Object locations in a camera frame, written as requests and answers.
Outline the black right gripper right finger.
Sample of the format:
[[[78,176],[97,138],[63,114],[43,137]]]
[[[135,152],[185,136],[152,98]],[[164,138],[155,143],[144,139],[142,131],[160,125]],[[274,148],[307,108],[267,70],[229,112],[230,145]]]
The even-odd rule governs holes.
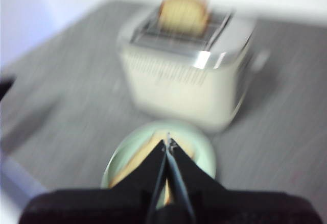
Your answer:
[[[169,181],[175,203],[193,223],[322,223],[305,198],[282,192],[230,190],[168,140]]]

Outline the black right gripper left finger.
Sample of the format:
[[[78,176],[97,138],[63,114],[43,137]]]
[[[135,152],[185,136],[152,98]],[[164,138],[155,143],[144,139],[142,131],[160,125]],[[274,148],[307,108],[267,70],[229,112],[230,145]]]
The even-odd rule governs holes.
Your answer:
[[[40,194],[23,210],[20,223],[143,223],[158,195],[166,146],[159,142],[144,161],[111,189],[61,189]]]

